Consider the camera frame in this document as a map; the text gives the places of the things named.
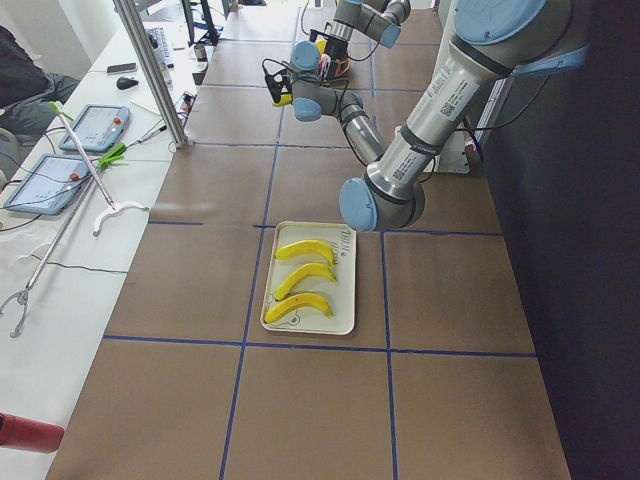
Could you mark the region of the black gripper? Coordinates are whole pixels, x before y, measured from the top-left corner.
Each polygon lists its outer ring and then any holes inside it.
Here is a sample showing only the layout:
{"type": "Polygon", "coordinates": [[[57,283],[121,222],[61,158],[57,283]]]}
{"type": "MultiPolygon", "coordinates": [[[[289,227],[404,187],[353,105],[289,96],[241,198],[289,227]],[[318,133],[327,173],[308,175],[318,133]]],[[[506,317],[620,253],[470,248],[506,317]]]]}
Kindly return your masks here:
{"type": "Polygon", "coordinates": [[[325,38],[326,46],[324,53],[332,60],[345,60],[348,57],[349,32],[346,34],[327,33],[325,38]]]}

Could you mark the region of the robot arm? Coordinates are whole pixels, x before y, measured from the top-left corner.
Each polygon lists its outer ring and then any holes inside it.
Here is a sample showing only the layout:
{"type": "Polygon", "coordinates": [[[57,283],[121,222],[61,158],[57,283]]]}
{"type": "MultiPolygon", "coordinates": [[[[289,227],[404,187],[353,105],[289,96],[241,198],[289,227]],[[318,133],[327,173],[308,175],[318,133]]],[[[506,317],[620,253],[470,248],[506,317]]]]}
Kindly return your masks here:
{"type": "Polygon", "coordinates": [[[288,64],[297,120],[336,118],[366,161],[339,195],[343,220],[357,231],[399,229],[422,214],[419,176],[439,155],[481,89],[509,76],[553,75],[579,67],[588,51],[591,1],[459,1],[449,14],[448,55],[390,144],[360,98],[321,83],[320,52],[295,45],[288,64]]]}
{"type": "Polygon", "coordinates": [[[327,31],[324,53],[332,60],[344,59],[354,31],[385,48],[392,48],[401,33],[401,24],[410,13],[411,3],[405,0],[338,1],[327,31]]]}

